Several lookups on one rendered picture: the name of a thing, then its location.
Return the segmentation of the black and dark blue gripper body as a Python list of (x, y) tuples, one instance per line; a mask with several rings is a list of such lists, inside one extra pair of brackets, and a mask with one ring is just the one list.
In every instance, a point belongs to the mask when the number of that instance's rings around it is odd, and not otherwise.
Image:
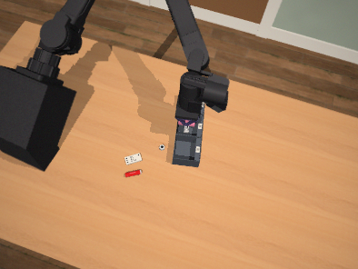
[(175, 118), (197, 121), (199, 114), (189, 113), (187, 111), (188, 111), (189, 101), (194, 101), (194, 100), (198, 99), (199, 96), (196, 97), (195, 99), (186, 99), (181, 96), (180, 90), (179, 90), (179, 95), (178, 95), (177, 104), (176, 104)]

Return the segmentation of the white domino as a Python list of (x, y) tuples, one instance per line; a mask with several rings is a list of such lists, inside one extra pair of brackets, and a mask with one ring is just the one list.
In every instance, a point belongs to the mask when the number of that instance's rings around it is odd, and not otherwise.
[(124, 159), (125, 159), (126, 165), (142, 161), (142, 157), (141, 157), (140, 153), (127, 156)]

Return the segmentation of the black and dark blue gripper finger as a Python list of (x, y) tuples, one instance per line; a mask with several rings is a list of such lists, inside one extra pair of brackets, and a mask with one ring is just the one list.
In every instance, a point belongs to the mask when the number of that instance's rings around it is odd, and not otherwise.
[(175, 118), (175, 119), (178, 120), (178, 121), (180, 121), (184, 126), (189, 126), (189, 125), (192, 124), (192, 123), (198, 122), (198, 120), (197, 120), (197, 121), (188, 120), (189, 122), (186, 123), (184, 120), (187, 120), (187, 119), (178, 119), (178, 118)]

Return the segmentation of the dark grey rack of bins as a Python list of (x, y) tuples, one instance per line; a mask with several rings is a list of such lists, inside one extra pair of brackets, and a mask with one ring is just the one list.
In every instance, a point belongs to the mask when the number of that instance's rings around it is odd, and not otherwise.
[(184, 125), (179, 125), (177, 120), (172, 164), (199, 167), (204, 125), (204, 104), (202, 102), (198, 122), (194, 123), (194, 127), (189, 126), (188, 134), (184, 133)]

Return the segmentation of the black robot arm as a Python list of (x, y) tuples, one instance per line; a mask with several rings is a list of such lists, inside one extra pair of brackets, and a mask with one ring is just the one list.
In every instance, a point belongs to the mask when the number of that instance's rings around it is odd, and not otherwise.
[[(61, 55), (78, 54), (82, 46), (81, 34), (85, 19), (95, 0), (67, 0), (53, 19), (40, 29), (40, 42), (27, 67), (15, 71), (37, 81), (63, 86), (58, 80)], [(217, 113), (228, 104), (227, 78), (203, 71), (209, 65), (209, 54), (188, 0), (165, 0), (174, 21), (188, 65), (180, 78), (180, 94), (189, 101), (189, 113), (201, 113), (202, 102)], [(40, 49), (42, 48), (42, 49)], [(50, 53), (49, 53), (50, 52)], [(60, 55), (60, 56), (59, 56)], [(202, 76), (203, 75), (203, 76)], [(207, 76), (207, 77), (206, 77)], [(224, 100), (225, 99), (225, 100)]]

